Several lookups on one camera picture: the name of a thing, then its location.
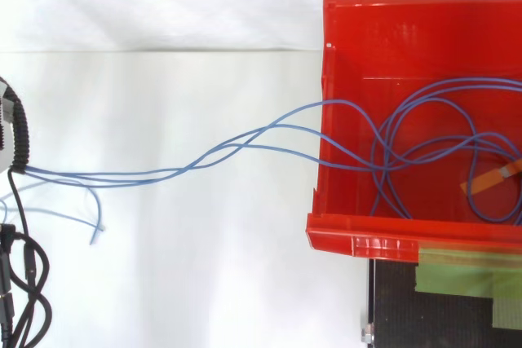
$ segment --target blue wire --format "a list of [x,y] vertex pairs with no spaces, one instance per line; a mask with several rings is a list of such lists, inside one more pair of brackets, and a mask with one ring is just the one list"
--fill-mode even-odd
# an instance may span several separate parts
[[[436,91],[429,91],[431,89],[435,89],[439,86],[448,85],[451,83],[473,83],[476,82],[477,84],[470,84],[466,86],[452,86],[450,88],[443,88],[441,90]],[[515,160],[521,157],[520,152],[518,148],[505,136],[496,133],[496,132],[482,132],[477,133],[476,128],[473,124],[473,121],[469,117],[469,115],[460,108],[457,104],[449,101],[448,99],[442,99],[442,98],[436,98],[437,95],[451,93],[454,91],[460,91],[460,90],[509,90],[509,91],[515,91],[515,92],[522,92],[522,82],[518,81],[511,81],[508,79],[503,78],[487,78],[487,77],[467,77],[467,78],[455,78],[455,79],[449,79],[446,81],[438,81],[436,83],[432,83],[428,86],[423,87],[422,89],[419,89],[415,91],[413,94],[411,94],[408,98],[406,98],[399,107],[393,112],[392,115],[389,116],[388,119],[385,120],[384,123],[380,125],[380,127],[377,129],[375,124],[371,121],[368,114],[358,105],[346,101],[343,99],[330,99],[325,101],[320,101],[314,104],[309,104],[302,106],[301,108],[297,108],[291,112],[286,113],[285,115],[277,118],[275,121],[270,123],[268,126],[258,128],[256,130],[252,130],[250,132],[246,132],[244,134],[240,134],[236,136],[235,138],[226,140],[225,142],[222,142],[215,146],[214,148],[211,148],[209,151],[201,155],[199,158],[197,158],[195,161],[191,162],[190,164],[186,165],[185,167],[181,168],[168,168],[168,169],[159,169],[159,170],[150,170],[150,171],[138,171],[138,172],[94,172],[94,173],[86,173],[86,172],[78,172],[78,173],[60,173],[60,172],[54,172],[50,170],[42,170],[38,169],[32,166],[28,166],[27,171],[28,175],[34,178],[41,179],[42,181],[47,181],[50,183],[58,183],[61,185],[68,185],[68,186],[75,186],[75,187],[88,187],[91,190],[94,188],[113,188],[113,187],[134,187],[134,186],[142,186],[150,183],[157,183],[160,181],[165,181],[167,179],[176,177],[178,175],[181,175],[189,170],[197,170],[197,169],[204,169],[211,167],[213,165],[217,165],[218,163],[228,159],[229,157],[235,155],[238,153],[242,148],[257,148],[257,149],[267,149],[272,150],[276,152],[284,152],[289,153],[292,155],[300,156],[305,159],[308,159],[310,161],[314,161],[320,165],[327,165],[329,167],[343,169],[343,170],[356,170],[356,171],[365,171],[365,172],[371,172],[374,177],[374,182],[376,184],[376,187],[378,189],[378,194],[376,196],[376,200],[374,202],[374,206],[372,208],[371,213],[373,214],[375,209],[378,205],[378,200],[380,197],[382,197],[400,216],[404,218],[412,218],[409,211],[406,209],[405,205],[400,200],[399,195],[397,194],[395,188],[393,187],[392,181],[390,179],[390,173],[392,171],[402,170],[405,167],[408,167],[410,165],[424,165],[426,163],[438,161],[439,159],[442,159],[458,150],[466,149],[466,150],[472,150],[473,157],[471,160],[471,167],[469,171],[469,177],[468,177],[468,200],[470,202],[470,206],[473,209],[473,211],[479,216],[480,218],[489,221],[489,222],[503,222],[509,218],[511,218],[516,211],[522,206],[522,195],[518,199],[515,208],[506,216],[501,218],[490,218],[485,215],[483,215],[475,206],[475,203],[473,201],[473,197],[471,196],[471,180],[475,177],[475,170],[476,170],[476,162],[478,159],[478,153],[479,152],[490,152],[497,154],[499,156],[504,156],[510,160]],[[471,128],[471,136],[466,135],[450,135],[443,138],[435,138],[427,140],[426,142],[420,143],[417,146],[414,146],[411,148],[407,153],[404,154],[398,154],[393,150],[393,142],[395,140],[397,131],[400,128],[401,122],[405,119],[405,117],[408,115],[409,112],[414,110],[416,107],[428,103],[428,102],[437,102],[441,104],[447,104],[457,110],[461,115],[464,116],[464,118],[467,120],[470,128]],[[280,124],[281,121],[285,120],[287,117],[293,116],[294,114],[301,112],[303,110],[314,108],[318,106],[323,105],[331,105],[331,104],[342,104],[351,108],[354,108],[359,112],[360,115],[363,116],[363,118],[368,122],[370,128],[374,132],[374,142],[372,143],[372,148],[370,152],[370,158],[369,161],[365,160],[364,158],[357,156],[357,154],[347,150],[340,144],[333,141],[328,136],[317,132],[315,130],[310,130],[305,127],[301,126],[292,126],[287,124]],[[307,154],[303,154],[301,152],[296,152],[294,150],[289,150],[285,148],[277,148],[273,146],[264,146],[264,145],[258,145],[258,144],[250,144],[252,141],[257,139],[261,134],[266,132],[267,130],[274,129],[274,128],[288,128],[288,129],[294,129],[294,130],[300,130],[304,132],[308,132],[311,134],[314,134],[316,136],[321,137],[324,139],[327,143],[332,144],[334,147],[338,148],[348,156],[350,156],[355,161],[359,162],[363,166],[353,166],[353,165],[342,165],[339,163],[333,163],[328,161],[323,161],[321,159],[315,158],[313,156],[309,156]],[[243,139],[245,137],[249,137],[244,143],[234,143],[239,139]],[[502,148],[499,144],[491,142],[489,140],[486,140],[486,138],[494,138],[498,139],[502,142],[504,142],[511,150],[511,152],[508,152],[506,149]],[[456,143],[450,148],[441,148],[435,151],[431,151],[428,154],[424,154],[416,159],[409,159],[408,156],[410,156],[413,152],[416,152],[418,150],[421,150],[425,147],[431,146],[435,143],[441,143],[441,142],[448,142],[448,141],[455,141],[459,143]],[[376,165],[375,162],[375,148],[377,146],[377,143],[379,143],[384,150],[383,155],[383,164],[382,165]],[[213,161],[208,164],[200,165],[200,163],[206,159],[208,156],[219,152],[221,150],[224,150],[226,148],[234,148],[232,152],[228,153],[227,155],[219,158],[216,161]],[[380,178],[377,177],[377,172],[381,172],[382,176]],[[110,179],[110,178],[97,178],[99,176],[102,177],[129,177],[129,176],[135,176],[135,177],[143,177],[147,175],[153,175],[153,174],[160,174],[160,173],[169,173],[168,175],[164,175],[158,178],[133,178],[133,179]],[[56,176],[57,178],[48,178],[48,175]],[[85,183],[82,183],[81,181],[89,181],[89,182],[99,182],[99,183],[108,183],[108,185],[96,185],[96,184],[89,184],[86,185]],[[390,198],[386,195],[386,192],[384,191],[384,183],[388,186],[388,188],[391,191],[392,199],[395,201],[397,206],[395,206],[395,203],[390,200]],[[518,218],[515,220],[515,224],[520,224],[522,222],[522,211],[520,211]]]
[[[34,208],[34,207],[24,207],[24,210],[26,212],[38,212],[40,214],[47,214],[47,215],[51,215],[51,216],[56,216],[58,218],[64,218],[64,219],[72,220],[74,222],[86,224],[87,226],[92,227],[95,230],[97,229],[98,231],[103,231],[104,230],[102,227],[98,227],[97,228],[97,225],[95,225],[95,224],[93,224],[91,222],[88,222],[86,220],[81,220],[79,218],[75,218],[74,216],[69,216],[69,215],[66,215],[66,214],[62,214],[60,212],[55,212],[55,211],[52,211],[50,209]],[[8,208],[7,211],[9,211],[9,212],[18,212],[18,209],[17,208]]]
[[[76,181],[76,180],[73,180],[73,179],[65,179],[64,181],[68,181],[70,183],[76,183],[76,184],[80,184],[79,181]],[[49,182],[48,181],[41,181],[41,182],[38,182],[38,183],[31,183],[29,185],[25,185],[23,187],[21,187],[20,189],[18,189],[18,192],[21,193],[23,191],[27,191],[29,189],[33,189],[35,187],[40,187],[42,185],[47,185]],[[94,197],[95,199],[95,202],[96,202],[96,208],[97,208],[97,220],[96,220],[96,224],[93,225],[92,223],[89,223],[89,222],[86,222],[86,221],[83,221],[81,219],[78,219],[78,218],[74,218],[74,217],[71,217],[71,216],[68,216],[68,215],[65,215],[65,214],[61,214],[61,213],[58,213],[58,212],[55,212],[55,211],[52,211],[52,210],[49,210],[49,209],[39,209],[39,208],[25,208],[25,210],[27,211],[33,211],[33,212],[39,212],[39,213],[42,213],[42,214],[49,214],[49,215],[54,215],[54,216],[57,216],[57,217],[60,217],[60,218],[67,218],[69,220],[74,220],[76,222],[83,222],[87,225],[90,225],[92,226],[95,230],[93,231],[92,233],[92,237],[91,237],[91,241],[90,241],[90,244],[94,244],[95,242],[95,239],[96,239],[96,236],[98,235],[98,233],[100,231],[103,231],[103,229],[101,228],[101,222],[102,222],[102,207],[101,207],[101,200],[100,200],[100,197],[98,196],[98,194],[93,190],[91,189],[90,187],[85,187],[87,189],[87,191],[89,191],[89,193]],[[4,217],[3,217],[3,223],[6,222],[7,220],[7,212],[11,209],[9,209],[7,207],[7,204],[5,202],[5,199],[8,199],[9,197],[12,197],[14,196],[13,193],[8,193],[2,197],[0,197],[0,204],[2,204],[2,206],[4,207]]]

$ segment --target red plastic bin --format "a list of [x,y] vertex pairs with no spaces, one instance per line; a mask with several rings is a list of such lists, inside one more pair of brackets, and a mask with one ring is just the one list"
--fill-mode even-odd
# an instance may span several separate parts
[[[380,125],[414,91],[455,77],[522,81],[522,0],[324,0],[324,99],[359,104]],[[452,93],[477,130],[497,131],[522,147],[522,94]],[[374,134],[363,117],[340,105],[323,107],[322,132],[362,157]],[[425,104],[406,117],[397,151],[447,134],[469,134],[453,109]],[[356,162],[321,141],[320,157]],[[395,172],[393,182],[414,216],[406,220],[381,202],[369,216],[377,189],[369,173],[321,165],[307,235],[313,248],[357,257],[418,261],[420,246],[522,253],[522,227],[486,223],[470,209],[460,184],[470,151]],[[483,156],[477,174],[505,165]],[[476,195],[486,213],[512,209],[520,194],[513,178]]]

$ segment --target tangled blue wire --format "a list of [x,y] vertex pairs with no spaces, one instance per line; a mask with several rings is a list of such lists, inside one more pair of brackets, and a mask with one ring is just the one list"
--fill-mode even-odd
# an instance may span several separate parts
[[[373,121],[371,120],[369,115],[364,111],[364,109],[358,106],[357,104],[354,104],[353,102],[343,99],[328,99],[316,102],[314,104],[305,105],[301,108],[297,108],[291,112],[288,112],[265,127],[261,127],[256,130],[251,130],[249,132],[245,132],[244,134],[240,134],[232,139],[226,140],[218,144],[214,148],[211,148],[209,151],[205,152],[203,155],[201,155],[195,161],[189,163],[185,167],[138,172],[84,173],[56,172],[28,166],[27,175],[42,180],[43,182],[56,183],[70,187],[86,187],[87,189],[93,192],[93,189],[99,188],[104,189],[119,187],[138,187],[152,183],[159,183],[161,181],[166,181],[167,179],[171,179],[181,174],[184,174],[189,170],[205,169],[213,165],[217,165],[218,163],[234,156],[243,148],[265,149],[300,156],[310,161],[314,161],[320,165],[326,165],[336,169],[370,172],[373,176],[375,186],[378,189],[378,194],[376,196],[370,214],[374,214],[380,200],[384,200],[399,216],[411,219],[413,216],[400,199],[400,196],[394,188],[392,179],[389,174],[393,171],[402,170],[411,165],[430,164],[450,154],[453,154],[456,151],[465,149],[473,151],[473,155],[471,158],[471,167],[468,176],[467,189],[467,197],[473,212],[478,217],[484,219],[486,222],[505,222],[506,220],[509,220],[510,218],[516,216],[515,224],[518,225],[522,222],[522,210],[520,208],[522,206],[522,195],[518,198],[512,211],[499,218],[491,218],[481,213],[477,209],[476,204],[473,201],[473,197],[471,196],[471,180],[475,177],[476,164],[480,152],[489,152],[492,154],[496,154],[509,161],[515,161],[517,159],[520,159],[522,156],[520,155],[520,151],[518,150],[516,145],[514,145],[513,142],[510,141],[506,136],[493,131],[478,133],[474,125],[474,122],[469,116],[469,114],[463,108],[459,107],[456,103],[442,96],[456,91],[464,90],[506,90],[520,93],[522,92],[522,82],[491,77],[465,77],[449,79],[445,81],[438,81],[437,83],[432,83],[428,86],[423,87],[420,90],[415,91],[397,107],[397,109],[380,125],[379,128],[373,123]],[[415,108],[418,108],[423,104],[432,102],[448,105],[456,112],[460,113],[466,119],[467,124],[469,125],[470,134],[452,134],[435,139],[429,139],[423,143],[420,143],[412,147],[405,153],[399,154],[395,152],[393,149],[393,145],[396,141],[396,135],[398,130],[400,129],[402,121]],[[322,134],[321,132],[311,130],[302,126],[294,126],[291,124],[281,123],[286,118],[291,117],[298,112],[302,112],[309,108],[315,108],[324,105],[348,106],[358,111],[358,113],[362,115],[363,118],[368,122],[369,126],[374,132],[375,137],[374,142],[372,144],[370,156],[367,159],[358,156],[354,152],[346,149],[344,146],[335,142],[329,136]],[[339,150],[341,150],[342,152],[359,162],[360,165],[342,165],[335,162],[323,161],[321,159],[315,158],[314,156],[309,156],[307,154],[286,148],[278,148],[262,144],[252,144],[252,142],[256,140],[259,136],[261,136],[268,130],[276,128],[299,130],[302,132],[314,134],[315,136],[324,139],[327,143],[330,143],[331,145],[335,146],[336,148],[338,148]],[[245,138],[246,141],[241,143],[240,140]],[[421,151],[428,146],[437,145],[438,143],[445,143],[445,145],[447,145],[447,142],[453,142],[454,145],[449,148],[440,148],[436,149],[435,151],[430,151],[429,153],[416,157],[415,159],[409,159],[409,156],[411,156],[414,152]],[[378,145],[380,145],[383,149],[383,160],[381,164],[375,163]],[[202,162],[208,156],[211,156],[216,152],[228,149],[231,149],[231,151],[227,155],[222,156],[219,159],[212,161],[211,163],[202,164]],[[384,191],[385,186],[390,190],[390,196]]]

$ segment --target black cord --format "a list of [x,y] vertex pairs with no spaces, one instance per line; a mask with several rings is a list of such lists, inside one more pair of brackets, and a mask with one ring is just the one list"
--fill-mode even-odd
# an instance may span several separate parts
[[[18,207],[18,211],[20,214],[20,220],[22,222],[22,227],[25,235],[29,235],[29,226],[27,224],[27,218],[25,217],[24,206],[22,205],[22,200],[20,199],[20,194],[16,189],[15,181],[13,179],[13,169],[10,168],[7,171],[7,178],[9,179],[9,185],[11,186],[11,190],[16,200],[16,205]],[[36,285],[36,260],[34,259],[34,250],[31,248],[24,247],[24,266],[25,266],[25,277],[28,282],[28,286],[34,288]],[[28,299],[32,296],[31,292],[28,292]],[[29,332],[31,330],[31,326],[33,325],[33,317],[34,317],[34,308],[29,312],[29,317],[27,318],[27,323],[25,324],[24,334],[20,340],[20,347],[25,346],[25,342],[29,337]]]
[[[24,236],[26,238],[30,238],[27,218],[25,217],[25,212],[24,212],[24,206],[22,205],[22,200],[20,199],[20,194],[18,193],[18,190],[16,189],[15,181],[13,179],[12,167],[7,171],[7,178],[9,180],[9,184],[11,186],[13,196],[15,197],[18,211],[20,213],[20,220],[22,222]],[[44,324],[44,327],[46,327],[46,330],[41,335],[41,337],[39,337],[39,339],[37,340],[37,337],[38,337],[38,335],[37,335],[32,341],[29,342],[29,344],[26,345],[26,341],[29,337],[29,332],[30,332],[31,326],[33,324],[34,304],[37,300],[39,300],[40,303],[43,305],[44,310],[46,311],[46,319],[48,319],[48,324],[51,324],[51,306],[49,305],[49,302],[41,295],[41,293],[40,293],[41,289],[39,291],[37,290],[38,284],[36,284],[36,258],[35,258],[35,254],[34,254],[34,252],[37,251],[37,249],[33,247],[33,243],[36,244],[36,242],[34,242],[33,240],[32,241],[26,240],[25,246],[24,246],[25,277],[26,277],[28,283],[27,284],[24,283],[20,278],[18,278],[17,275],[11,274],[11,279],[13,280],[13,282],[15,282],[16,285],[18,285],[19,287],[21,285],[23,285],[25,287],[25,289],[23,289],[23,290],[28,294],[28,299],[29,299],[28,305],[25,308],[27,311],[27,314],[24,318],[20,317],[18,324],[16,326],[16,329],[15,329],[15,332],[13,333],[13,336],[12,336],[12,340],[18,341],[18,338],[20,337],[21,329],[24,328],[24,334],[22,335],[21,340],[20,340],[20,348],[21,347],[29,348],[30,346],[35,346],[38,343],[38,341],[40,341],[43,338],[43,335],[45,335],[46,330],[49,328],[48,325],[46,326]],[[38,251],[37,251],[37,253],[40,256],[40,258],[42,258],[42,253],[38,252]]]
[[34,311],[34,305],[36,304],[36,301],[38,301],[42,304],[43,310],[45,311],[45,319],[43,321],[42,327],[40,328],[36,336],[33,338],[33,340],[31,340],[25,346],[23,346],[23,348],[34,348],[46,335],[47,331],[49,330],[49,327],[51,326],[52,321],[51,305],[42,295],[43,286],[46,283],[47,277],[49,276],[49,259],[47,258],[47,255],[43,250],[42,246],[40,246],[30,236],[17,232],[15,233],[14,238],[16,240],[23,240],[26,244],[30,245],[31,248],[33,248],[36,251],[37,255],[42,260],[42,274],[36,284],[36,287],[32,288],[29,287],[22,279],[20,279],[11,268],[11,280],[13,281],[13,283],[15,283],[17,286],[19,286],[21,289],[23,289],[26,293],[30,295],[29,301],[25,306],[20,318],[18,319],[18,324],[15,327],[15,330],[7,347],[16,347],[16,344],[20,339],[20,335],[22,334],[22,330],[27,324],[30,314],[32,314]]
[[7,171],[7,179],[9,180],[9,186],[11,187],[11,191],[13,192],[13,196],[16,200],[16,206],[18,207],[18,213],[20,214],[20,220],[22,221],[22,228],[24,230],[24,234],[29,236],[29,227],[27,226],[27,218],[25,217],[24,206],[22,205],[22,200],[20,199],[20,194],[18,193],[18,189],[16,189],[15,180],[13,179],[13,169],[10,168]]

